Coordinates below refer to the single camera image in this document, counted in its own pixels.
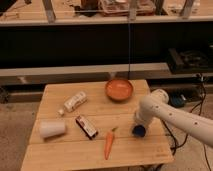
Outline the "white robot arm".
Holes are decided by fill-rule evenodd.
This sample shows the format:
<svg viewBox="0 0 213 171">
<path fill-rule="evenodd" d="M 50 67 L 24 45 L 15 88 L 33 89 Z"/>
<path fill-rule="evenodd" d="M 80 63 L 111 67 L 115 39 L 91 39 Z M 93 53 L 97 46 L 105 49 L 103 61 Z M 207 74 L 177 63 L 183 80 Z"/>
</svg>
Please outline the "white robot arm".
<svg viewBox="0 0 213 171">
<path fill-rule="evenodd" d="M 140 99 L 134 114 L 135 123 L 148 129 L 152 120 L 157 117 L 213 148 L 213 120 L 176 109 L 168 101 L 168 93 L 163 89 L 156 89 L 145 95 Z"/>
</svg>

